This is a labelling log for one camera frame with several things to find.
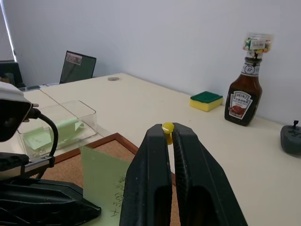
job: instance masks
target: black device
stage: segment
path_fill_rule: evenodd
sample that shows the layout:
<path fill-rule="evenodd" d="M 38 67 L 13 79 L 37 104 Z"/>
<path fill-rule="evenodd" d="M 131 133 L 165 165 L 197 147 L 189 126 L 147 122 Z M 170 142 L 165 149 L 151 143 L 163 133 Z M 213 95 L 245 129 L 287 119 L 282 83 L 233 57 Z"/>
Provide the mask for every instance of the black device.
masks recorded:
<path fill-rule="evenodd" d="M 280 131 L 282 149 L 288 154 L 301 154 L 301 127 L 296 126 L 298 123 L 294 120 L 293 126 L 284 126 Z"/>
<path fill-rule="evenodd" d="M 67 51 L 60 84 L 92 78 L 95 64 L 95 57 Z"/>
<path fill-rule="evenodd" d="M 246 226 L 222 167 L 192 129 L 172 132 L 181 226 Z M 127 170 L 120 226 L 169 226 L 172 182 L 165 134 L 150 128 Z"/>
<path fill-rule="evenodd" d="M 0 153 L 0 225 L 77 226 L 98 217 L 101 208 L 83 198 L 82 188 L 41 180 L 45 170 L 54 167 L 58 142 L 55 124 L 13 85 L 0 82 L 0 91 L 0 142 L 9 140 L 29 119 L 43 120 L 53 131 L 49 156 L 29 159 L 25 154 Z"/>
<path fill-rule="evenodd" d="M 19 64 L 15 61 L 0 61 L 0 77 L 13 78 L 14 86 L 24 87 Z"/>

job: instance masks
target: white table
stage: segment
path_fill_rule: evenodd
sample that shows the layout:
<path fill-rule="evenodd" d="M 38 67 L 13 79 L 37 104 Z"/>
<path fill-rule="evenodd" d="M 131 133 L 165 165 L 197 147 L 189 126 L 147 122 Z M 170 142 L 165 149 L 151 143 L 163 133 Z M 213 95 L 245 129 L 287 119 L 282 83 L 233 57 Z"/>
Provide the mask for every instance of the white table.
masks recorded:
<path fill-rule="evenodd" d="M 238 126 L 224 120 L 222 106 L 206 113 L 190 107 L 186 94 L 123 73 L 111 77 L 120 80 L 106 76 L 40 92 L 59 103 L 83 101 L 97 111 L 99 125 L 137 146 L 154 124 L 171 121 L 191 127 L 225 170 L 250 226 L 301 225 L 301 160 L 281 150 L 282 125 L 255 117 L 250 126 Z M 32 101 L 30 93 L 25 97 Z"/>

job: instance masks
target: sponge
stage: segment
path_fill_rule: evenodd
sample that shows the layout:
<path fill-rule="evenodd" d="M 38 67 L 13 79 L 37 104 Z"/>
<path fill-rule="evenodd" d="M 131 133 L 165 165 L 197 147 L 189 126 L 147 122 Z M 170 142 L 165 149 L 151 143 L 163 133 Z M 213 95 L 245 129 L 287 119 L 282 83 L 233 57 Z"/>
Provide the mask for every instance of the sponge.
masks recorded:
<path fill-rule="evenodd" d="M 222 96 L 210 92 L 202 92 L 190 97 L 190 106 L 209 112 L 222 104 Z"/>

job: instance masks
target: white wall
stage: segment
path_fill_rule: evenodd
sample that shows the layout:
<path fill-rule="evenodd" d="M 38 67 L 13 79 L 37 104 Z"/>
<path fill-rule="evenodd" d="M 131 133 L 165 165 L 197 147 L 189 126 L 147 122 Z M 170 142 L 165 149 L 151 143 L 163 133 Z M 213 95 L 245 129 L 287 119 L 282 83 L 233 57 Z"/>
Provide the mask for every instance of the white wall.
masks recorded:
<path fill-rule="evenodd" d="M 0 5 L 0 60 L 14 60 Z"/>
<path fill-rule="evenodd" d="M 95 75 L 126 72 L 226 97 L 243 66 L 247 31 L 275 35 L 260 69 L 258 114 L 301 120 L 301 1 L 4 0 L 27 85 L 59 82 L 66 50 L 97 58 Z"/>

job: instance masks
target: heinz sauce bottle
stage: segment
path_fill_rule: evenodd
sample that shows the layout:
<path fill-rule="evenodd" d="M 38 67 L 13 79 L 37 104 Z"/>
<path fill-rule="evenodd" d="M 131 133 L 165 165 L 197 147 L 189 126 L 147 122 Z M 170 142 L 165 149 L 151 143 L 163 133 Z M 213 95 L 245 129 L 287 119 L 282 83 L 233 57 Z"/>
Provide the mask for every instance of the heinz sauce bottle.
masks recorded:
<path fill-rule="evenodd" d="M 245 39 L 244 49 L 248 52 L 240 76 L 229 87 L 226 120 L 247 126 L 253 119 L 262 94 L 258 79 L 261 58 L 270 50 L 270 44 L 270 35 L 252 33 Z"/>

